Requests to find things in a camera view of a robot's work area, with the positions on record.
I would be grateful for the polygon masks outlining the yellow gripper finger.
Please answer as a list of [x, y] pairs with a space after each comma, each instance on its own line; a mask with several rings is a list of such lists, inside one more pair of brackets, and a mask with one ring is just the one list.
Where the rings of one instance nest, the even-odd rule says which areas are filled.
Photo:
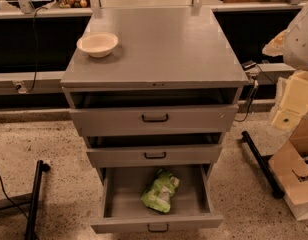
[[285, 34], [285, 30], [277, 34], [268, 44], [264, 46], [262, 53], [271, 57], [281, 56], [284, 50]]

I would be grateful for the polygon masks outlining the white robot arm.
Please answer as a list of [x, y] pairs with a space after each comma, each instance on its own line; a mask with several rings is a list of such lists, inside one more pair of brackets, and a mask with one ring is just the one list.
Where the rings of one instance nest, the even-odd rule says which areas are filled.
[[267, 56], [283, 56], [285, 64], [308, 71], [308, 2], [289, 23], [262, 49]]

